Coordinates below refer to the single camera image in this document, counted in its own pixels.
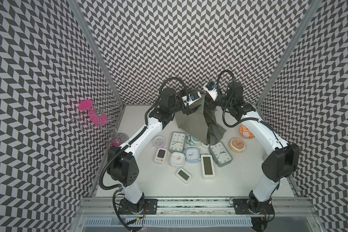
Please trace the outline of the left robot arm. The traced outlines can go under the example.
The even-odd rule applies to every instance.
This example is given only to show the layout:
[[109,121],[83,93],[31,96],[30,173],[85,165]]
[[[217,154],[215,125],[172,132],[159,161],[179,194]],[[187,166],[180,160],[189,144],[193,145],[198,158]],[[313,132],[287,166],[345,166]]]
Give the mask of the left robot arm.
[[175,113],[189,110],[189,103],[184,103],[182,96],[189,100],[189,91],[183,80],[177,77],[166,79],[160,86],[157,100],[145,113],[142,128],[133,138],[117,148],[111,147],[107,153],[99,186],[103,190],[121,190],[127,207],[133,212],[140,213],[144,209],[145,199],[136,182],[138,157],[147,144],[173,121]]

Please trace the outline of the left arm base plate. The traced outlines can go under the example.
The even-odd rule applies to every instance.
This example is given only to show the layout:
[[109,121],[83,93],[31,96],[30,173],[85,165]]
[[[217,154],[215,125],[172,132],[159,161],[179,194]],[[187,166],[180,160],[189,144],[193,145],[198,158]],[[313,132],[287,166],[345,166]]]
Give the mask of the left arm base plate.
[[123,198],[118,206],[118,213],[123,215],[155,215],[158,208],[158,199],[141,199],[137,204]]

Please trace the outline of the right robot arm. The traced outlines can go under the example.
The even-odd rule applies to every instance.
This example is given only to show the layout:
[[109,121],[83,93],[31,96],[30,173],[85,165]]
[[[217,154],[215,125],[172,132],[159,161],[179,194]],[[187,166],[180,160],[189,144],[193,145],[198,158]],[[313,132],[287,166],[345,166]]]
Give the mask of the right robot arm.
[[[222,109],[224,125],[228,128],[239,124],[246,126],[266,151],[266,159],[261,165],[262,177],[249,193],[247,206],[252,214],[269,213],[272,209],[272,194],[278,189],[281,179],[297,170],[300,148],[278,136],[255,107],[244,101],[243,86],[236,81],[232,71],[221,71],[216,82],[211,85],[217,93],[213,102]],[[229,124],[225,121],[227,113],[236,119],[236,123]]]

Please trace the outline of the blue twin-bell alarm clock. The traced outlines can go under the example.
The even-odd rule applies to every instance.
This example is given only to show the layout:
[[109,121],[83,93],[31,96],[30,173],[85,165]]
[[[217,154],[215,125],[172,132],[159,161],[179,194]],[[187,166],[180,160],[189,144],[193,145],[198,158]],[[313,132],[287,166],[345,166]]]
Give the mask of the blue twin-bell alarm clock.
[[196,139],[192,135],[187,136],[186,142],[190,146],[195,146],[195,147],[199,147],[202,144],[202,142],[200,140]]

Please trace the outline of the green canvas bag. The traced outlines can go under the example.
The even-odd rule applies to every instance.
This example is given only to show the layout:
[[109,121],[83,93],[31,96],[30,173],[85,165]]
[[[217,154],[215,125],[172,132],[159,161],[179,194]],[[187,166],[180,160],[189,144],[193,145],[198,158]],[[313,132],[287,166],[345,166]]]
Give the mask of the green canvas bag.
[[204,144],[215,145],[226,130],[217,123],[215,110],[210,109],[204,94],[194,104],[194,113],[187,115],[180,111],[175,114],[178,127]]

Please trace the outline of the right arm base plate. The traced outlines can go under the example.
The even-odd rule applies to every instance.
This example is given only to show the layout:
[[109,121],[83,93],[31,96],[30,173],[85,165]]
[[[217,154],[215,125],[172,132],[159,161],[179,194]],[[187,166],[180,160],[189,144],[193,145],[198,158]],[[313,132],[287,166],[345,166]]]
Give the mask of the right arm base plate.
[[255,214],[255,215],[274,215],[275,210],[272,201],[259,202],[255,199],[232,199],[232,205],[237,215]]

